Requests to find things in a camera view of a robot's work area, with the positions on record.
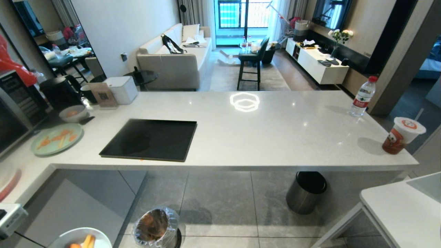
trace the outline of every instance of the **black cooktop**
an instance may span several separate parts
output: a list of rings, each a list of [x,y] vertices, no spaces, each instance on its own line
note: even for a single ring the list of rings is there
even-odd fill
[[[130,119],[100,155],[184,162],[196,126],[196,121]]]

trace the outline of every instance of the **flower vase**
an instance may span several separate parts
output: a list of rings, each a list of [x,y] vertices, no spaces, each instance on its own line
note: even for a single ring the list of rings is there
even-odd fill
[[[338,48],[339,48],[338,44],[334,46],[334,50],[332,50],[332,53],[331,53],[331,56],[330,56],[331,59],[335,59],[335,56],[337,55]]]

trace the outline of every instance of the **plastic cup lid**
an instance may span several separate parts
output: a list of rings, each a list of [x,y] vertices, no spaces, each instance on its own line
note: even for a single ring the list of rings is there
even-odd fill
[[[405,117],[395,117],[393,121],[395,125],[409,133],[423,134],[426,132],[426,128],[415,120]]]

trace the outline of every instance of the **black kettle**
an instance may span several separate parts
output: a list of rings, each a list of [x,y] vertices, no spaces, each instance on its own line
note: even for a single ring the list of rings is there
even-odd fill
[[[58,113],[70,106],[83,105],[80,89],[81,85],[72,75],[49,79],[40,84],[40,91]]]

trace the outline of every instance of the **rug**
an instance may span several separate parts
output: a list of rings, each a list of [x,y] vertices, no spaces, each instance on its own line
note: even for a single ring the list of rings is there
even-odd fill
[[[224,66],[217,59],[223,56],[215,51],[210,56],[209,73],[206,75],[211,80],[210,91],[236,91],[237,80],[239,78],[240,66]],[[257,68],[245,66],[243,71],[257,72]],[[257,74],[244,73],[243,79],[257,80]],[[279,70],[274,64],[261,64],[260,69],[260,91],[290,91]],[[255,91],[257,90],[257,82],[241,81],[239,91]]]

